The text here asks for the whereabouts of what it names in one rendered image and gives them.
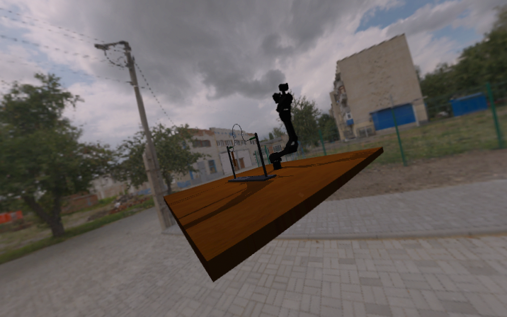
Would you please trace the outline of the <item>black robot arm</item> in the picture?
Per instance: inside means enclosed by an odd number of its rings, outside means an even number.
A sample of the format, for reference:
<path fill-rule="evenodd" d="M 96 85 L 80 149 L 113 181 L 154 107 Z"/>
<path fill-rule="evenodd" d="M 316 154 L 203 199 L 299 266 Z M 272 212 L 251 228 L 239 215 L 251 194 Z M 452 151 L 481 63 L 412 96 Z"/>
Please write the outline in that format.
<path fill-rule="evenodd" d="M 274 170 L 281 169 L 280 162 L 282 161 L 281 156 L 284 156 L 286 154 L 291 154 L 297 152 L 298 148 L 298 136 L 296 135 L 295 129 L 292 124 L 291 115 L 290 115 L 290 108 L 292 103 L 293 96 L 288 94 L 285 94 L 285 96 L 279 101 L 280 98 L 280 92 L 273 94 L 273 99 L 277 106 L 277 112 L 279 113 L 280 119 L 285 123 L 285 127 L 287 129 L 287 133 L 289 135 L 289 141 L 286 144 L 286 147 L 281 152 L 275 152 L 270 154 L 269 160 L 273 164 Z M 285 110 L 287 109 L 287 110 Z M 295 142 L 295 144 L 291 145 L 292 142 Z"/>

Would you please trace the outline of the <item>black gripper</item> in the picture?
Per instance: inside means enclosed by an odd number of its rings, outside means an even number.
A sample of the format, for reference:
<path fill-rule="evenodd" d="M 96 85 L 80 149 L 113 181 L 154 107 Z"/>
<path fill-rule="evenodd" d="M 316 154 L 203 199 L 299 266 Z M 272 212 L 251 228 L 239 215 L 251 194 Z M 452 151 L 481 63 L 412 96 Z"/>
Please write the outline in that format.
<path fill-rule="evenodd" d="M 280 94 L 280 98 L 279 98 L 279 101 L 285 96 L 285 92 L 288 91 L 288 83 L 282 83 L 282 84 L 279 84 L 278 86 L 279 88 L 279 91 L 282 92 L 282 94 Z"/>

